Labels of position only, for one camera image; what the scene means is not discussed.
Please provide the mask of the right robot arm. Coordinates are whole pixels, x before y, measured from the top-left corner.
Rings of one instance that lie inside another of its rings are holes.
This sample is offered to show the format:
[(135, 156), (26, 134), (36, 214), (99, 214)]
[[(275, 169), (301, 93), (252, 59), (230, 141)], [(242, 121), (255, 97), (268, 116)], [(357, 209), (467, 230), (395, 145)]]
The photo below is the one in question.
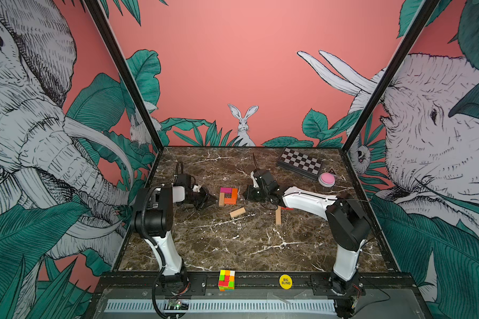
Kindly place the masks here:
[(363, 294), (358, 263), (360, 252), (371, 232), (371, 223), (360, 201), (349, 193), (317, 194), (298, 187), (248, 186), (243, 193), (251, 202), (270, 202), (280, 207), (299, 209), (325, 219), (337, 244), (333, 270), (329, 277), (331, 290), (338, 296)]

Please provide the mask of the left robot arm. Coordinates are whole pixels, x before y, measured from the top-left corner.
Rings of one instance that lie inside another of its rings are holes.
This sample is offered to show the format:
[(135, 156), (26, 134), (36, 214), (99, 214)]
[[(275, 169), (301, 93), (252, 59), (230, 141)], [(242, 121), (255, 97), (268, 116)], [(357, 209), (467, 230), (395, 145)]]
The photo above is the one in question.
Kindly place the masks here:
[(200, 210), (215, 202), (216, 197), (202, 186), (144, 187), (138, 191), (131, 227), (154, 253), (158, 263), (157, 289), (183, 295), (191, 286), (186, 265), (172, 236), (174, 204), (190, 204)]

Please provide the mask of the natural wood block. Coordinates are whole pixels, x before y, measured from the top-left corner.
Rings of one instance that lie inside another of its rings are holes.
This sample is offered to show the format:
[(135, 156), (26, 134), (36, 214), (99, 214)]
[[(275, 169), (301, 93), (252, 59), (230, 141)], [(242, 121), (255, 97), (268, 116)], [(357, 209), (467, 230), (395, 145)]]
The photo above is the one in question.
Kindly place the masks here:
[(219, 196), (219, 206), (220, 206), (220, 207), (223, 207), (223, 206), (224, 206), (224, 200), (225, 200), (225, 194), (224, 194), (224, 193), (220, 193), (220, 196)]
[(275, 210), (275, 224), (281, 225), (282, 224), (282, 208), (277, 207)]
[(234, 218), (237, 218), (237, 217), (239, 217), (239, 216), (241, 216), (241, 215), (243, 215), (243, 214), (245, 214), (245, 213), (246, 213), (246, 209), (245, 209), (244, 207), (241, 207), (241, 208), (239, 208), (239, 209), (237, 209), (237, 210), (231, 212), (231, 213), (230, 213), (230, 217), (231, 217), (232, 219), (234, 219)]

